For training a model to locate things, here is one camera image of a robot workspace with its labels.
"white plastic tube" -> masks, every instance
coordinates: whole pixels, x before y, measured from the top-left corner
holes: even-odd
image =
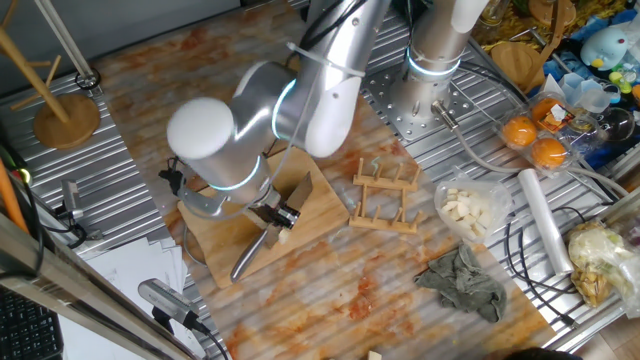
[[[518,180],[522,185],[533,218],[536,221],[536,226],[542,237],[542,243],[544,249],[549,256],[551,266],[556,275],[565,275],[573,272],[573,264],[569,259],[567,247],[564,245],[560,230],[553,219],[551,209],[544,196],[540,181],[538,181],[538,175],[533,169],[522,170],[518,174]]]

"robotic arm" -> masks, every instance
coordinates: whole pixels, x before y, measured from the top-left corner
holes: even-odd
[[[449,82],[471,28],[488,0],[435,0],[413,29],[392,98],[407,118],[431,121],[431,105],[448,103]],[[280,196],[262,151],[276,138],[314,157],[333,154],[351,128],[369,55],[390,0],[316,0],[299,46],[300,72],[261,62],[225,103],[194,99],[173,115],[171,149],[211,187],[213,199],[186,188],[180,197],[199,216],[226,218],[225,201],[277,210]]]

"paper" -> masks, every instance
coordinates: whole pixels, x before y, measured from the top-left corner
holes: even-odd
[[[157,278],[182,293],[187,274],[182,260],[182,248],[176,246],[173,239],[157,241],[151,245],[147,239],[136,240],[88,260],[87,263],[149,315],[153,306],[140,297],[138,285],[145,280]],[[65,358],[69,360],[141,359],[62,316],[60,325],[65,342]],[[205,356],[191,331],[173,320],[171,327],[176,338],[200,357]]]

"orange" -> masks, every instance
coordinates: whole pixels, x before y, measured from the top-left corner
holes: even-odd
[[[531,108],[531,115],[533,121],[540,122],[551,111],[551,108],[555,105],[562,106],[562,102],[554,98],[546,98],[540,100],[533,108]]]
[[[556,139],[540,139],[533,143],[531,157],[533,162],[544,169],[555,169],[562,165],[567,151]]]
[[[516,116],[502,128],[502,135],[507,139],[508,145],[529,146],[536,140],[538,131],[531,119],[526,116]]]

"plastic bag of food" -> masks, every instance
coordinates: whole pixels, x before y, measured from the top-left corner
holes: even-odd
[[[513,205],[511,193],[499,182],[474,181],[457,168],[454,172],[455,180],[436,188],[436,211],[451,231],[482,243],[505,224]]]
[[[627,316],[640,316],[640,256],[625,248],[620,235],[598,222],[578,225],[569,232],[569,257],[577,268],[571,280],[588,305],[601,304],[610,284],[624,300]]]

